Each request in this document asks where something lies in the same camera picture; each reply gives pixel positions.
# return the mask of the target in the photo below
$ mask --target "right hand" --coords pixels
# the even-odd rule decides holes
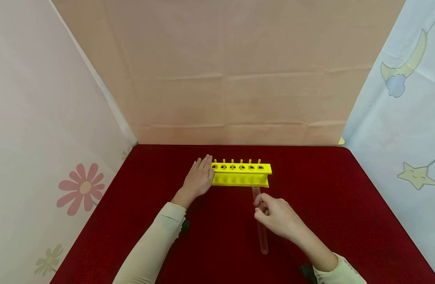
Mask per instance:
[[[307,237],[310,230],[293,211],[287,201],[262,193],[255,199],[254,218],[278,236],[289,239],[296,245]]]

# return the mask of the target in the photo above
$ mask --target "green flower print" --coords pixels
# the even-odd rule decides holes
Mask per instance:
[[[39,258],[36,261],[36,265],[38,268],[34,270],[34,274],[41,274],[42,276],[46,276],[47,272],[53,271],[56,272],[56,269],[53,266],[57,266],[60,263],[58,257],[63,252],[61,245],[57,245],[55,249],[48,248],[46,251],[47,258]]]

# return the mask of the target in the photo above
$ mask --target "cartoon moon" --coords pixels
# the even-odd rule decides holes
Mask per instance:
[[[424,30],[421,30],[421,35],[419,36],[418,43],[410,55],[407,62],[399,68],[390,68],[382,63],[381,72],[382,77],[385,81],[387,81],[391,77],[396,77],[397,75],[403,75],[403,77],[407,78],[414,72],[415,68],[421,62],[421,58],[423,58],[424,51],[426,50],[427,44],[427,35]]]

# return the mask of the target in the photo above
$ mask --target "sleeve cuff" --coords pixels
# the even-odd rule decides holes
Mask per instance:
[[[186,215],[186,209],[172,202],[167,202],[158,215],[173,219],[181,224],[184,220],[184,215]]]
[[[359,273],[350,265],[350,263],[339,254],[336,255],[337,266],[334,270],[330,272],[324,272],[314,269],[314,274],[317,277],[319,283],[346,283],[345,280],[352,280],[353,283],[366,283],[364,279],[359,275]]]

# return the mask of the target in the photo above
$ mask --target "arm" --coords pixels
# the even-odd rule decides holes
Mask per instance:
[[[122,264],[113,284],[153,284],[164,259],[178,237],[186,210],[205,194],[214,178],[212,156],[198,159],[189,170],[182,188],[158,213],[151,226]]]
[[[295,243],[309,258],[319,284],[366,284],[345,258],[332,253],[283,199],[257,196],[254,217],[273,233]]]

